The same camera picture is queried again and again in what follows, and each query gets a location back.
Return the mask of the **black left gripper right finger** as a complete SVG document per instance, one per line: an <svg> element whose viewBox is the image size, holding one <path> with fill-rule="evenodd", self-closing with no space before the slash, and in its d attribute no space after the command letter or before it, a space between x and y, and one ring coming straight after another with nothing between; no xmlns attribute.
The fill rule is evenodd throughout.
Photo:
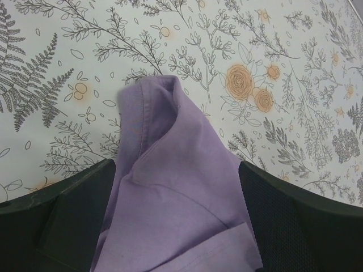
<svg viewBox="0 0 363 272"><path fill-rule="evenodd" d="M242 161L240 184L260 271L362 271L362 208L322 197Z"/></svg>

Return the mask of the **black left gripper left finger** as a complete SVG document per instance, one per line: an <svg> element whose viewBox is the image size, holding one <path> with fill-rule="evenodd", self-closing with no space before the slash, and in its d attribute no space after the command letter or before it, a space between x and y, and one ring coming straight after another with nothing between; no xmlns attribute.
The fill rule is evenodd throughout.
<svg viewBox="0 0 363 272"><path fill-rule="evenodd" d="M1 204L1 271L90 271L115 162Z"/></svg>

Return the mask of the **purple t shirt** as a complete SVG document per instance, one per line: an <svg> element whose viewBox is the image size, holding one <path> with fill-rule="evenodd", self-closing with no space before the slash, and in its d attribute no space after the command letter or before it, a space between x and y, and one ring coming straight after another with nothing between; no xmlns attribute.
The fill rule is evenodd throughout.
<svg viewBox="0 0 363 272"><path fill-rule="evenodd" d="M116 174L91 270L261 268L240 160L178 78L143 78L119 100Z"/></svg>

